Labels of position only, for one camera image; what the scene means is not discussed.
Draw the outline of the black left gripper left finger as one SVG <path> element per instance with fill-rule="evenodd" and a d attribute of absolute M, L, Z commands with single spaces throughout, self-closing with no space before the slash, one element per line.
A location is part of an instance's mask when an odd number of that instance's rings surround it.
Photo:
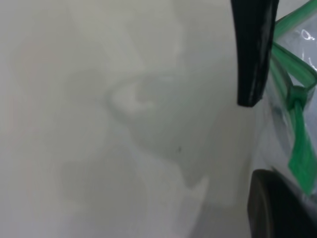
<path fill-rule="evenodd" d="M 237 104 L 262 99 L 269 71 L 277 0 L 232 0 L 238 61 Z"/>

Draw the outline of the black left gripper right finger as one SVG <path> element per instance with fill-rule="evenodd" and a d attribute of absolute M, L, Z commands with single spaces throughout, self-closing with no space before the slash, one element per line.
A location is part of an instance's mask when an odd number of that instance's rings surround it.
<path fill-rule="evenodd" d="M 247 204 L 253 238 L 315 238 L 317 228 L 295 194 L 275 172 L 254 170 Z"/>

